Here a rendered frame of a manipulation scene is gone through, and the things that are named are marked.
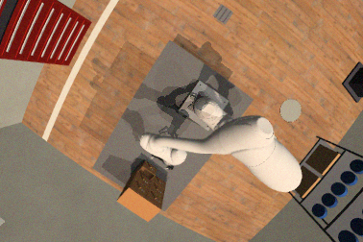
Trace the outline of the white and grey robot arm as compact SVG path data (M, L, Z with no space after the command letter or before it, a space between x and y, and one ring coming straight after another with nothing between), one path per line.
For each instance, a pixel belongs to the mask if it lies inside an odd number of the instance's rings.
M301 167L289 150L274 138L274 129L266 118L248 115L233 119L202 91L197 98L190 98L193 103L188 109L214 132L204 139L144 133L139 140L144 150L171 163L164 161L167 165L184 162L186 151L231 154L261 182L276 191L289 192L299 186Z

